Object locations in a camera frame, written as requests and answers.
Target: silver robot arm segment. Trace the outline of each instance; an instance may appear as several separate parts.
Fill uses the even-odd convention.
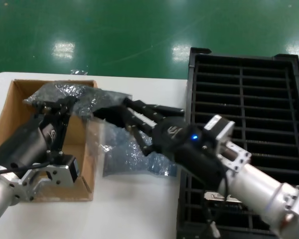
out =
[[[215,116],[205,129],[212,130]],[[228,190],[234,197],[260,215],[261,219],[280,238],[299,238],[299,186],[280,183],[250,162],[251,153],[230,141],[233,124],[227,124],[218,137],[214,154],[228,168]],[[218,192],[225,195],[225,180]]]

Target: metal bracket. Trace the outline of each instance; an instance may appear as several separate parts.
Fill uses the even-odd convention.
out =
[[[41,172],[46,172],[47,178],[40,178]],[[13,190],[15,199],[11,206],[19,201],[32,201],[43,186],[72,187],[74,185],[70,168],[67,165],[48,165],[45,168],[31,169],[21,179],[14,173],[1,174],[0,180],[10,185]]]
[[[230,152],[228,153],[230,155],[228,158],[224,156],[226,150]],[[231,141],[226,143],[222,151],[222,154],[219,153],[217,157],[227,168],[235,173],[238,173],[245,164],[250,162],[251,153]]]
[[[204,198],[206,200],[213,200],[213,201],[223,201],[225,199],[223,195],[216,192],[206,192]],[[231,195],[228,195],[226,201],[231,203],[241,203],[238,199],[232,198]]]

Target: clear plastic bag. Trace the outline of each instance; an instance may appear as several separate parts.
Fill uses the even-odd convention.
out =
[[[87,141],[93,146],[98,145],[104,153],[103,176],[145,172],[158,176],[177,175],[176,164],[164,155],[153,152],[145,157],[135,139],[125,129],[96,118],[89,120],[90,124],[96,122],[102,125],[103,130],[90,133]],[[145,143],[150,145],[151,138],[140,133]]]
[[[103,91],[81,84],[51,82],[42,86],[24,102],[27,104],[33,101],[56,102],[66,96],[75,96],[79,100],[73,107],[73,114],[83,120],[88,119],[86,142],[89,150],[95,156],[98,155],[99,149],[105,154],[103,176],[132,172],[176,176],[176,165],[165,156],[151,153],[145,157],[134,138],[124,128],[93,117],[92,112],[95,110],[120,105],[124,98],[131,98],[130,95]],[[151,144],[151,138],[142,132],[141,134],[145,142]]]
[[[80,117],[91,117],[92,112],[99,108],[119,105],[124,98],[131,98],[127,94],[104,91],[87,85],[51,82],[43,85],[32,96],[25,99],[24,102],[27,104],[31,104],[33,101],[56,102],[66,96],[78,98],[79,101],[73,107],[73,114]]]

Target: white table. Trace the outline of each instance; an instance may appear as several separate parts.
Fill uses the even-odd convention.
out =
[[[11,80],[95,80],[99,88],[150,104],[185,107],[186,80],[0,73],[0,113]],[[151,175],[103,178],[99,161],[94,200],[18,204],[0,219],[0,239],[175,239],[179,179]]]

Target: open cardboard box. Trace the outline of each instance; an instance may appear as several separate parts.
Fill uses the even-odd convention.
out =
[[[5,142],[14,131],[27,122],[34,110],[22,100],[31,96],[45,83],[51,81],[14,80],[11,82],[5,104],[0,116],[0,145]],[[84,84],[97,87],[95,81],[71,81],[75,84]],[[92,201],[94,190],[94,174],[96,159],[89,153],[86,147],[86,126],[80,118],[72,116],[69,121],[62,151],[72,154],[77,158],[80,175],[74,187],[64,188],[57,186],[43,187],[37,193],[34,201]]]

